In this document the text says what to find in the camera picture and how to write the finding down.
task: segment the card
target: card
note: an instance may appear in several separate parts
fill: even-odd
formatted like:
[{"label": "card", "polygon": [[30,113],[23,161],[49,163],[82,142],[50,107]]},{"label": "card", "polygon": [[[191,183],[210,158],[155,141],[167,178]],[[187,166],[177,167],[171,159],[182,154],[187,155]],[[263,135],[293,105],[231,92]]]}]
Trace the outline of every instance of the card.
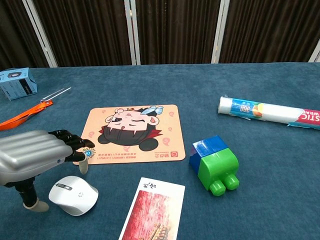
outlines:
[{"label": "card", "polygon": [[176,105],[94,108],[81,137],[89,164],[180,161],[186,157]]},{"label": "card", "polygon": [[175,240],[185,186],[142,177],[119,240]]}]

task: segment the blue bow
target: blue bow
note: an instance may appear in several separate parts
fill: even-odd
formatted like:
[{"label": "blue bow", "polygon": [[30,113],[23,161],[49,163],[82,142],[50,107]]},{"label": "blue bow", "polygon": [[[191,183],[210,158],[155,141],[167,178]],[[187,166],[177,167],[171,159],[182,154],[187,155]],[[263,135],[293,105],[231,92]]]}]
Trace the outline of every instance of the blue bow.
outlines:
[{"label": "blue bow", "polygon": [[146,110],[144,110],[141,115],[145,115],[145,114],[149,114],[149,113],[152,113],[152,112],[156,112],[156,114],[160,115],[162,114],[164,110],[164,107],[163,106],[151,106],[149,108],[147,108]]}]

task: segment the toy block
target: toy block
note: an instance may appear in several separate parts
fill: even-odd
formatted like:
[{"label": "toy block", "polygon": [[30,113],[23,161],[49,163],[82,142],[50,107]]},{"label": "toy block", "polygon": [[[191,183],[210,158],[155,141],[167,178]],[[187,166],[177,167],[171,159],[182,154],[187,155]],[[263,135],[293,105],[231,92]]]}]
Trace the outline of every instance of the toy block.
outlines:
[{"label": "toy block", "polygon": [[226,148],[201,158],[198,177],[207,191],[210,190],[215,196],[221,196],[226,188],[234,190],[239,186],[236,177],[238,168],[237,157]]},{"label": "toy block", "polygon": [[217,135],[192,144],[189,163],[196,174],[199,172],[201,158],[228,148],[224,141]]}]

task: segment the computer mouse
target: computer mouse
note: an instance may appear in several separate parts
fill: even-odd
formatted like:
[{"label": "computer mouse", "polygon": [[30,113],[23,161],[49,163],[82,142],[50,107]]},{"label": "computer mouse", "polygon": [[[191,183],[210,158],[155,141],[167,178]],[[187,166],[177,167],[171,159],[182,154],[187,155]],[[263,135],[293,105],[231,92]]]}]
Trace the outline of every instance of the computer mouse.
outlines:
[{"label": "computer mouse", "polygon": [[72,216],[88,212],[98,200],[98,190],[78,176],[66,176],[57,181],[49,199]]}]

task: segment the green block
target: green block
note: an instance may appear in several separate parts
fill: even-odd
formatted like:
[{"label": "green block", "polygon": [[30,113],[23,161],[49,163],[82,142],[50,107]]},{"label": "green block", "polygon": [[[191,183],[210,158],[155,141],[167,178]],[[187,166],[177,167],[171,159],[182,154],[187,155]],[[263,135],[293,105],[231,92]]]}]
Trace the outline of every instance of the green block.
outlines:
[{"label": "green block", "polygon": [[239,162],[229,149],[223,149],[201,158],[198,177],[205,189],[215,196],[221,196],[226,188],[234,190],[239,186],[236,177]]}]

